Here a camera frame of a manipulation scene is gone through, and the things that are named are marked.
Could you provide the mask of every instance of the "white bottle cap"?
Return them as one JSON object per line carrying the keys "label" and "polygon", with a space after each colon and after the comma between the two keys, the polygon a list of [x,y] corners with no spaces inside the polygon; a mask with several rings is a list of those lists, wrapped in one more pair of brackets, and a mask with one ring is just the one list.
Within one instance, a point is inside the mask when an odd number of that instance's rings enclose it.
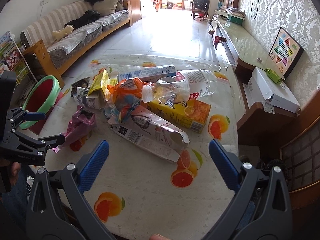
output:
{"label": "white bottle cap", "polygon": [[152,87],[150,85],[144,86],[142,88],[142,101],[144,103],[151,102],[153,100]]}

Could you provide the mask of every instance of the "plush toy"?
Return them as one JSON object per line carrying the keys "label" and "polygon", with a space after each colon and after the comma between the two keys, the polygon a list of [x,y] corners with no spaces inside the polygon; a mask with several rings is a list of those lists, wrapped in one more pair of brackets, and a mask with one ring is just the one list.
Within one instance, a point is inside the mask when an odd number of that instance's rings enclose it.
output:
{"label": "plush toy", "polygon": [[71,25],[68,25],[64,27],[60,31],[52,32],[52,36],[57,40],[60,41],[62,38],[70,35],[73,31],[73,27]]}

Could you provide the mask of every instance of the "metal bolt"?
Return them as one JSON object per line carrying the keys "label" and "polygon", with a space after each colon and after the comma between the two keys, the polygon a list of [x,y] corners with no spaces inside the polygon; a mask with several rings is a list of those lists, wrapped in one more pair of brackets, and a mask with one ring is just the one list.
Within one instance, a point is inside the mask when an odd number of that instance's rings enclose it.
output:
{"label": "metal bolt", "polygon": [[274,170],[275,172],[277,172],[277,173],[281,172],[281,168],[278,167],[278,166],[274,166],[274,167],[273,167],[273,170]]}
{"label": "metal bolt", "polygon": [[39,174],[42,174],[42,173],[44,173],[44,171],[45,171],[44,168],[40,168],[40,169],[38,170],[38,173],[39,173]]}
{"label": "metal bolt", "polygon": [[67,170],[72,171],[76,166],[73,163],[67,165]]}
{"label": "metal bolt", "polygon": [[243,167],[247,170],[251,169],[252,168],[252,164],[251,163],[244,163],[243,164]]}

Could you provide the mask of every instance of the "green rim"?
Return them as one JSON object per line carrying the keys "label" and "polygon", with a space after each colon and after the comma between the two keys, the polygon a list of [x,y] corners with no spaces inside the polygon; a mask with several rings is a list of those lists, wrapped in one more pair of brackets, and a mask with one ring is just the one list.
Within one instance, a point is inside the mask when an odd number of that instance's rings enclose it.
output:
{"label": "green rim", "polygon": [[[48,98],[46,99],[46,101],[42,104],[42,106],[38,109],[37,113],[45,113],[47,114],[47,112],[50,110],[51,107],[54,106],[54,103],[57,100],[57,97],[61,91],[60,85],[59,85],[59,81],[54,77],[54,76],[46,76],[43,79],[41,79],[38,84],[35,85],[35,87],[31,90],[31,92],[28,95],[27,100],[25,101],[25,103],[23,104],[22,109],[25,110],[26,106],[31,98],[31,96],[33,95],[34,91],[38,88],[38,86],[40,86],[44,81],[48,80],[48,79],[52,79],[53,80],[53,86],[51,89],[51,92],[48,96]],[[20,128],[25,130],[30,128],[31,126],[33,126],[37,121],[28,121],[28,122],[23,122],[20,125]]]}

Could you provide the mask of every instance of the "plastic bottle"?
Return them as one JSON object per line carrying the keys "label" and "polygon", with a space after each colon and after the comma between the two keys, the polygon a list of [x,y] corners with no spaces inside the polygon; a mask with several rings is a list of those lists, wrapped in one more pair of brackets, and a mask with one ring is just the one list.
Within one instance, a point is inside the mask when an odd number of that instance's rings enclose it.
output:
{"label": "plastic bottle", "polygon": [[142,89],[142,101],[148,103],[159,99],[167,103],[188,101],[211,95],[216,90],[216,76],[209,70],[194,69],[178,71],[177,76],[159,79],[156,83],[146,85]]}

